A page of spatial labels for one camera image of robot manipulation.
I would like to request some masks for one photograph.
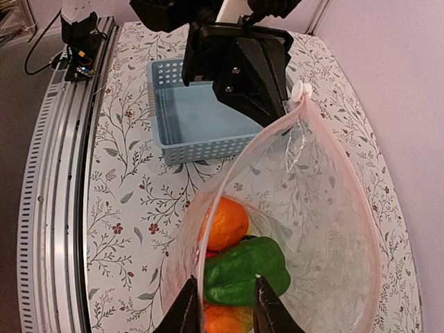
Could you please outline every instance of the orange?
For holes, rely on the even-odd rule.
[[[248,226],[248,214],[245,208],[223,196],[217,207],[207,249],[222,252],[236,245],[247,233]]]
[[[252,327],[251,308],[211,305],[205,309],[205,333],[247,333]]]

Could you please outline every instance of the metal frame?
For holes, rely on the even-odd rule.
[[[319,29],[319,26],[327,13],[328,8],[332,4],[332,0],[319,0],[316,9],[308,23],[305,33],[308,35],[315,35]]]
[[[17,279],[23,333],[90,332],[86,287],[86,223],[92,133],[100,88],[117,40],[113,18],[88,81],[64,82],[54,72],[40,109],[26,163],[19,211]]]

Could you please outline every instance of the blue plastic basket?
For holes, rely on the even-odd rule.
[[[182,79],[182,59],[146,67],[153,139],[168,165],[239,154],[262,127],[219,103],[208,82]]]

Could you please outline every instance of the red flower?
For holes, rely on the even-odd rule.
[[[123,227],[120,223],[118,223],[115,227],[112,227],[112,229],[114,230],[114,234],[120,234],[123,230]]]
[[[150,227],[148,228],[149,231],[151,231],[151,234],[155,234],[157,231],[159,231],[159,226],[157,223],[152,223]]]

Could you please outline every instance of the floral pattern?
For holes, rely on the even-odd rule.
[[[321,116],[355,166],[373,208],[382,285],[372,331],[422,332],[416,272],[379,144],[355,92],[325,44],[293,34],[288,73],[314,87]],[[96,125],[87,221],[93,332],[152,332],[162,319],[169,247],[198,188],[232,157],[167,166],[152,140],[146,64],[183,55],[187,28],[154,33],[124,25]],[[242,190],[242,184],[233,184]]]

